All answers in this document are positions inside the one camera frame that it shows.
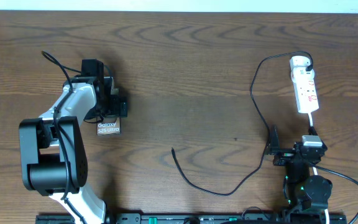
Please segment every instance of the wood grain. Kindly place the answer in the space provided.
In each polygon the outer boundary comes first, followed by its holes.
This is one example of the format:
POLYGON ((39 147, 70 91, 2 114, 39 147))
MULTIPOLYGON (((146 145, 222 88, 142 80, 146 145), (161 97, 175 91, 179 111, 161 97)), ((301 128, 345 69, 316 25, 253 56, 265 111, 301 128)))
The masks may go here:
MULTIPOLYGON (((215 197, 183 181, 170 148, 194 183, 233 189, 257 166, 266 139, 249 98, 256 66, 295 50, 309 51, 315 63, 314 123, 329 148, 321 165, 358 180, 358 15, 0 11, 0 223, 64 212, 21 181, 18 125, 47 110, 64 82, 41 50, 73 68, 83 58, 103 61, 129 97, 121 136, 81 127, 88 180, 111 207, 232 213, 286 205, 284 170, 271 157, 233 196, 215 197)), ((296 113, 288 59, 265 63, 254 95, 290 145, 308 121, 296 113)), ((334 184, 330 211, 350 220, 358 210, 357 186, 323 175, 334 184)))

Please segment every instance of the white cord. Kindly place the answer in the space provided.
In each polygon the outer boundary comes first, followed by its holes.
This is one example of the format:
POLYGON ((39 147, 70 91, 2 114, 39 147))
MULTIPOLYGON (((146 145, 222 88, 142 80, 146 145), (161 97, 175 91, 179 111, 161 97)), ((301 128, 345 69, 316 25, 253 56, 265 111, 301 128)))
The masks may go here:
POLYGON ((314 175, 318 175, 317 169, 316 169, 315 167, 313 167, 313 174, 314 174, 314 175))
POLYGON ((311 112, 308 113, 308 115, 309 115, 309 124, 311 127, 313 127, 313 118, 311 117, 311 112))
POLYGON ((327 208, 327 209, 324 209, 324 213, 326 214, 326 224, 329 224, 328 208, 327 208))

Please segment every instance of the power outlet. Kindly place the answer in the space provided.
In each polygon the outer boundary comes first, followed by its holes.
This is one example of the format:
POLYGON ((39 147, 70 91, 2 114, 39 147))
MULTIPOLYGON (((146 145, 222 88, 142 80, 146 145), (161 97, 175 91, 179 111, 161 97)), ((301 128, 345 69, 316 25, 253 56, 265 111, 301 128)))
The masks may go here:
POLYGON ((314 70, 306 71, 309 65, 309 58, 304 56, 294 56, 290 60, 291 79, 299 113, 311 113, 319 108, 314 85, 314 70))

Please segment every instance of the white background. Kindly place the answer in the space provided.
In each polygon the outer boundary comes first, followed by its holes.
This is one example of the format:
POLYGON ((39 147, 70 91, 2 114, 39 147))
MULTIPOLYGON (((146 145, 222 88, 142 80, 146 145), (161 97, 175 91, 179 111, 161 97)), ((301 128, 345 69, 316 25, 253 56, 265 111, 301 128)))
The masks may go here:
POLYGON ((358 13, 358 0, 0 0, 0 9, 358 13))

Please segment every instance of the wooden table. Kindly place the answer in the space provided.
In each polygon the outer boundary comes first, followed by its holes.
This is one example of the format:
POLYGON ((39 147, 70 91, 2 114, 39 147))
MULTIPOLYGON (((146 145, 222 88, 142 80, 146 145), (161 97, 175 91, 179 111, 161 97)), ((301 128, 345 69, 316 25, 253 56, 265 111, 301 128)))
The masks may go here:
MULTIPOLYGON (((41 50, 77 69, 83 58, 103 61, 129 97, 122 135, 100 137, 94 124, 81 126, 88 181, 117 211, 234 213, 286 205, 284 168, 270 156, 238 192, 216 197, 183 181, 170 150, 194 183, 231 191, 257 167, 266 140, 249 97, 255 69, 267 56, 296 50, 314 58, 314 124, 329 148, 320 164, 358 180, 358 15, 0 11, 0 223, 65 213, 27 191, 21 178, 19 123, 49 109, 65 81, 41 50)), ((254 86, 261 112, 287 146, 308 127, 307 115, 296 112, 289 59, 266 62, 254 86)), ((334 185, 329 210, 350 220, 358 187, 321 174, 334 185)))

